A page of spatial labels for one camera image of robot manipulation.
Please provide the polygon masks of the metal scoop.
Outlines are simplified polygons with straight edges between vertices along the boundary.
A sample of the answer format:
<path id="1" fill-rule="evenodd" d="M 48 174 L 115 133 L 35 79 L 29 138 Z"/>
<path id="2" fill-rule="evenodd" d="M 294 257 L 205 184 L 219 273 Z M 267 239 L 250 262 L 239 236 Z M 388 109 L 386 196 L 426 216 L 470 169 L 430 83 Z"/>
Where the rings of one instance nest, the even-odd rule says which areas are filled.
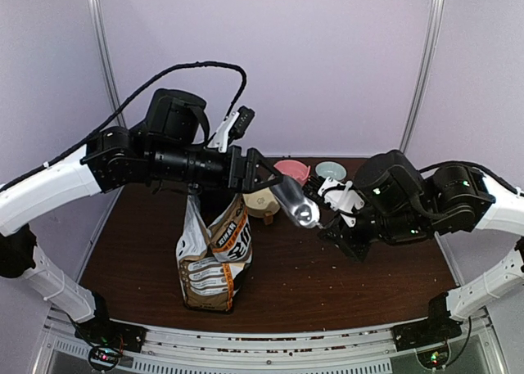
<path id="1" fill-rule="evenodd" d="M 288 175 L 269 188 L 287 217 L 299 228 L 323 228 L 320 209 L 302 191 L 302 186 Z"/>

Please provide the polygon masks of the pet food bag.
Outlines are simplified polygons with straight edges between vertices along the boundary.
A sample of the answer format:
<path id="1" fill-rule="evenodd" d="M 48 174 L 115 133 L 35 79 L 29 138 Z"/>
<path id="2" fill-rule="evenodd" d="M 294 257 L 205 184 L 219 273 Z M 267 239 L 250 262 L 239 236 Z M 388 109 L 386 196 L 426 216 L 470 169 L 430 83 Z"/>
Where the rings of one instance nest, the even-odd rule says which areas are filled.
<path id="1" fill-rule="evenodd" d="M 229 313 L 252 263 L 252 234 L 241 194 L 207 225 L 201 201 L 187 198 L 183 232 L 175 246 L 183 304 L 193 310 Z"/>

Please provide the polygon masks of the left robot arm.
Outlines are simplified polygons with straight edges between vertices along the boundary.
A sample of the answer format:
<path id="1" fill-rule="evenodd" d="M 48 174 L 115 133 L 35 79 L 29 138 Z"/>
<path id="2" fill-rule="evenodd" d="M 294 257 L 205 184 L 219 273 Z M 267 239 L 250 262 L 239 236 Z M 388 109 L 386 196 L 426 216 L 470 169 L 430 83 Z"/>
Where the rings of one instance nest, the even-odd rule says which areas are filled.
<path id="1" fill-rule="evenodd" d="M 184 182 L 208 189 L 252 193 L 282 181 L 254 149 L 234 145 L 252 119 L 242 107 L 210 131 L 206 102 L 182 90 L 160 88 L 145 118 L 132 128 L 94 133 L 69 155 L 29 177 L 1 187 L 1 275 L 22 277 L 45 300 L 65 311 L 101 345 L 118 328 L 105 300 L 67 277 L 38 247 L 30 223 L 62 205 L 107 193 L 130 183 Z"/>

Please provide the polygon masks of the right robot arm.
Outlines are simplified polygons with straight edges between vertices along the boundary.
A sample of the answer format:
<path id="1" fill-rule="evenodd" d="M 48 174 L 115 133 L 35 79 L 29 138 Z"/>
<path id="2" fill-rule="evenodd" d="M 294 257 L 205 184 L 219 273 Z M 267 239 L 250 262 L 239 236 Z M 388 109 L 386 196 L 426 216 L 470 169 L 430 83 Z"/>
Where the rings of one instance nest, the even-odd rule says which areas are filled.
<path id="1" fill-rule="evenodd" d="M 319 235 L 358 262 L 378 242 L 402 246 L 480 230 L 523 234 L 522 191 L 472 162 L 416 169 L 392 150 L 366 160 L 348 182 L 316 176 L 308 184 L 336 213 Z"/>

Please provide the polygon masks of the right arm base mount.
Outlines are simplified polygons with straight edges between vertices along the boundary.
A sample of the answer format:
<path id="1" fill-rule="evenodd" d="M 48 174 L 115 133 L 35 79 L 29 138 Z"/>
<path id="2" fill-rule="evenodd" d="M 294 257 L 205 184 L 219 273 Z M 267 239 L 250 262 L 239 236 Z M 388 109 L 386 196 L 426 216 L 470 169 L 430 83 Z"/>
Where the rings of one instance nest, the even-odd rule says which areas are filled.
<path id="1" fill-rule="evenodd" d="M 439 343 L 449 338 L 449 328 L 429 318 L 391 328 L 398 352 Z"/>

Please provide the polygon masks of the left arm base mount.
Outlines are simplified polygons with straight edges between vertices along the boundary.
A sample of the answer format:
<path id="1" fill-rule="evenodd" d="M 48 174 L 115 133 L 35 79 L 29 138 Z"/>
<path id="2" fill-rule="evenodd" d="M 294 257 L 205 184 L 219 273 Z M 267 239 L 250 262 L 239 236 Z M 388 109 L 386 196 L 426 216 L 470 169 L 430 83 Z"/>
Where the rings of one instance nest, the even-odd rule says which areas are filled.
<path id="1" fill-rule="evenodd" d="M 99 321 L 96 318 L 87 322 L 72 322 L 75 336 L 88 345 L 100 345 L 116 349 L 140 353 L 146 339 L 147 329 L 113 320 Z"/>

